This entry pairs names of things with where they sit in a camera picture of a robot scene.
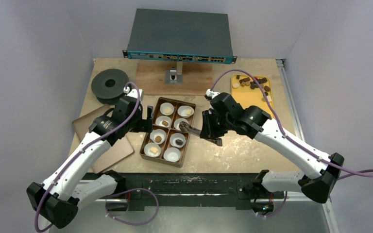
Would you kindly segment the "brown box lid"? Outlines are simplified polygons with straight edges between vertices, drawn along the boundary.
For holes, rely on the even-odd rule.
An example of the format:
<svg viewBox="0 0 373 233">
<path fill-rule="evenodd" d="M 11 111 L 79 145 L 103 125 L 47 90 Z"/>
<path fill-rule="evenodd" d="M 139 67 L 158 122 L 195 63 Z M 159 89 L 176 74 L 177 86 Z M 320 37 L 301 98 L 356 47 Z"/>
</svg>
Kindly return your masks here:
<svg viewBox="0 0 373 233">
<path fill-rule="evenodd" d="M 94 119 L 101 116 L 111 107 L 109 105 L 103 105 L 98 109 L 74 120 L 72 122 L 73 128 L 77 135 L 77 138 L 81 142 L 88 132 L 89 126 L 93 123 Z M 105 152 L 89 169 L 89 172 L 100 173 L 111 169 L 116 163 L 129 157 L 134 153 L 134 148 L 131 145 L 128 138 L 125 136 L 118 140 L 107 152 Z"/>
</svg>

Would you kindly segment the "caramel round chocolate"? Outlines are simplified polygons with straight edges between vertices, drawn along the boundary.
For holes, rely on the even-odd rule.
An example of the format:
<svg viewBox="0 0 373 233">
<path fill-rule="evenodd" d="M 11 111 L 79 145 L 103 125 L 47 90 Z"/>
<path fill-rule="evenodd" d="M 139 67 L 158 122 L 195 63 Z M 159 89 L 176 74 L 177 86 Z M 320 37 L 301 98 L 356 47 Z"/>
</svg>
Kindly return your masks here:
<svg viewBox="0 0 373 233">
<path fill-rule="evenodd" d="M 156 141 L 156 143 L 160 143 L 162 141 L 162 137 L 156 136 L 155 141 Z"/>
</svg>

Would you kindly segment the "brown chocolate box tray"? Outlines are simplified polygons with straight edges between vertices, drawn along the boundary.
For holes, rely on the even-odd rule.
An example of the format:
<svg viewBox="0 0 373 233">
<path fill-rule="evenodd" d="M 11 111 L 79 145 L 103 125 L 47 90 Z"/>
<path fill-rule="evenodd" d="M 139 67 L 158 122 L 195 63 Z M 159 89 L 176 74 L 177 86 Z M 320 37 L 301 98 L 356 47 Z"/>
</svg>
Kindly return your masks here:
<svg viewBox="0 0 373 233">
<path fill-rule="evenodd" d="M 174 113 L 172 115 L 168 116 L 172 120 L 171 126 L 169 128 L 155 125 L 155 120 L 158 117 L 163 116 L 163 114 L 160 113 L 159 109 L 160 109 L 160 105 L 162 103 L 165 103 L 165 102 L 172 103 L 174 105 L 174 107 L 175 107 Z M 182 117 L 180 117 L 177 114 L 178 108 L 180 106 L 182 106 L 182 105 L 191 106 L 191 107 L 194 108 L 194 110 L 196 110 L 196 104 L 194 104 L 192 102 L 185 102 L 185 101 L 181 101 L 181 100 L 174 100 L 174 99 L 169 99 L 169 98 L 164 98 L 164 97 L 159 97 L 158 98 L 157 105 L 155 106 L 154 112 L 153 112 L 153 130 L 162 129 L 162 130 L 166 131 L 167 137 L 166 137 L 165 142 L 159 145 L 161 147 L 161 155 L 158 156 L 158 157 L 149 157 L 149 156 L 146 156 L 144 154 L 144 152 L 143 152 L 144 147 L 145 147 L 146 144 L 153 143 L 152 140 L 150 140 L 150 133 L 147 133 L 145 135 L 143 143 L 141 144 L 141 149 L 140 149 L 140 152 L 139 152 L 141 158 L 143 158 L 145 160 L 149 160 L 149 161 L 153 161 L 153 162 L 165 164 L 165 165 L 168 165 L 168 166 L 174 166 L 174 167 L 182 167 L 183 166 L 183 163 L 184 163 L 184 160 L 185 160 L 185 156 L 186 156 L 187 145 L 188 145 L 188 141 L 189 141 L 189 134 L 174 129 L 174 121 L 177 120 L 177 119 L 179 119 L 179 118 L 182 118 Z M 189 118 L 186 118 L 186 120 L 189 122 L 189 125 L 192 125 L 192 123 L 194 121 L 194 114 L 193 114 L 193 116 L 190 116 Z M 170 145 L 170 137 L 174 133 L 182 133 L 186 137 L 186 144 L 182 148 L 178 148 L 180 150 L 180 152 L 181 152 L 181 159 L 178 162 L 166 161 L 163 158 L 165 150 L 168 149 L 168 148 L 173 147 L 173 146 Z"/>
</svg>

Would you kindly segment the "dark oval chocolate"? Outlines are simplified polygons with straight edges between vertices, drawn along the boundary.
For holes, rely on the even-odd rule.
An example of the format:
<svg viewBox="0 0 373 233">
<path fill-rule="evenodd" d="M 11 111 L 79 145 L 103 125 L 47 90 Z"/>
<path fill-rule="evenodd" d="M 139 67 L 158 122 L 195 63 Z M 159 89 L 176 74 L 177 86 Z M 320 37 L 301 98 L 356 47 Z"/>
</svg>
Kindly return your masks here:
<svg viewBox="0 0 373 233">
<path fill-rule="evenodd" d="M 177 145 L 182 145 L 182 144 L 183 144 L 183 140 L 181 140 L 181 139 L 176 139 L 176 140 L 175 140 L 175 143 L 176 143 Z"/>
</svg>

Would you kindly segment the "cream striped chocolate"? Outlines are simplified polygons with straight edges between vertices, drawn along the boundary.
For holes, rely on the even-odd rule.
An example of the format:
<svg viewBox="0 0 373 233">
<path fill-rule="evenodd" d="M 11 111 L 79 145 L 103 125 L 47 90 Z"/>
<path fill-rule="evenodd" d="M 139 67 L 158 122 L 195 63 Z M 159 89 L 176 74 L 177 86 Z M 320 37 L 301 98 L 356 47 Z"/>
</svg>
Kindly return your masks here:
<svg viewBox="0 0 373 233">
<path fill-rule="evenodd" d="M 158 149 L 157 149 L 157 148 L 151 148 L 151 149 L 150 149 L 150 152 L 156 154 L 156 153 L 158 153 Z"/>
</svg>

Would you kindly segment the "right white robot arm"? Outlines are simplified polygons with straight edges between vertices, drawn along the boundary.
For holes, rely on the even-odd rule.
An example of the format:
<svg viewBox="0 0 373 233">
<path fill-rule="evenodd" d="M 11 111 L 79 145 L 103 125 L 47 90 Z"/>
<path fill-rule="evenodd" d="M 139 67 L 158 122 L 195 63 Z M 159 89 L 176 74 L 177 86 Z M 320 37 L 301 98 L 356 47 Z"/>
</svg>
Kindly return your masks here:
<svg viewBox="0 0 373 233">
<path fill-rule="evenodd" d="M 227 132 L 234 131 L 263 143 L 295 164 L 297 172 L 266 171 L 253 184 L 254 193 L 261 198 L 271 192 L 301 192 L 317 203 L 326 203 L 336 184 L 344 157 L 329 155 L 279 129 L 278 121 L 257 106 L 243 109 L 225 92 L 207 90 L 205 98 L 210 108 L 203 111 L 203 126 L 199 137 L 218 146 Z"/>
</svg>

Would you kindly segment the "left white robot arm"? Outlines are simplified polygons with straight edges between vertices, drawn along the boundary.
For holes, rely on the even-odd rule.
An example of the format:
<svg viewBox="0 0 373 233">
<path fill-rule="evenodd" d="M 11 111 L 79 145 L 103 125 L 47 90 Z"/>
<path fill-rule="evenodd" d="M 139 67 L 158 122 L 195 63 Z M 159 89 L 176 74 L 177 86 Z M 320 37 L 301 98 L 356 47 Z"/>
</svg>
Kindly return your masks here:
<svg viewBox="0 0 373 233">
<path fill-rule="evenodd" d="M 34 227 L 43 233 L 51 226 L 67 226 L 78 211 L 102 197 L 121 198 L 130 192 L 126 178 L 107 171 L 79 187 L 80 180 L 93 164 L 127 133 L 150 133 L 153 107 L 147 106 L 142 118 L 140 98 L 125 95 L 114 108 L 94 119 L 80 145 L 70 157 L 42 183 L 31 183 L 26 192 L 35 210 Z"/>
</svg>

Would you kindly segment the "brown nut chocolate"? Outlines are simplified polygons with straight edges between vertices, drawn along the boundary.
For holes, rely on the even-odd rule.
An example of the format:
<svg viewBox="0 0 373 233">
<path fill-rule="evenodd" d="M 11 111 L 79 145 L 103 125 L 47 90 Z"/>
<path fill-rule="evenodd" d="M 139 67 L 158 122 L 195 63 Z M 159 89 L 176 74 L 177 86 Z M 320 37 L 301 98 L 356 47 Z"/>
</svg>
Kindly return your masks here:
<svg viewBox="0 0 373 233">
<path fill-rule="evenodd" d="M 168 127 L 168 126 L 169 126 L 169 123 L 168 123 L 167 121 L 162 121 L 161 123 L 162 123 L 162 125 L 163 125 L 164 127 Z"/>
</svg>

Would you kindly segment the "metal tweezers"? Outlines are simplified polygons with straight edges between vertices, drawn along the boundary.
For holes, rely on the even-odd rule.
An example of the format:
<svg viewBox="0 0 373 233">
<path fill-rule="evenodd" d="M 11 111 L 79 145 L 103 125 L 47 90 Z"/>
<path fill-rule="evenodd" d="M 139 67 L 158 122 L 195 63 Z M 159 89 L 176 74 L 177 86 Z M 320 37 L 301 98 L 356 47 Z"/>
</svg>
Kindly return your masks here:
<svg viewBox="0 0 373 233">
<path fill-rule="evenodd" d="M 197 128 L 194 128 L 194 127 L 190 126 L 188 123 L 183 122 L 183 121 L 179 124 L 179 129 L 180 129 L 180 131 L 182 131 L 184 133 L 190 133 L 190 134 L 193 134 L 197 137 L 200 137 L 200 134 L 201 134 L 201 130 L 199 130 Z"/>
</svg>

